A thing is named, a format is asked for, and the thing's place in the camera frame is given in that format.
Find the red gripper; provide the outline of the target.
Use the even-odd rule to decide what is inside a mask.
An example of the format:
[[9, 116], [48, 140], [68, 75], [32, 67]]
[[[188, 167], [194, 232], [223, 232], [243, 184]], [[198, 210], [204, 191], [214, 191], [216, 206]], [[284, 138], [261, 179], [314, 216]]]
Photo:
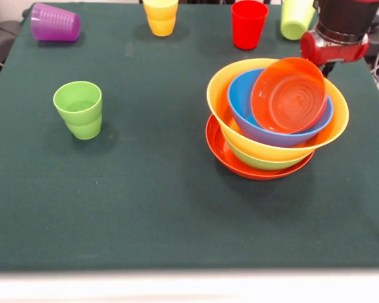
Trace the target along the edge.
[[301, 37], [301, 57], [317, 66], [323, 66], [322, 75], [327, 78], [337, 62], [347, 63], [360, 60], [369, 48], [368, 35], [357, 44], [340, 44], [324, 40], [315, 31], [305, 32]]

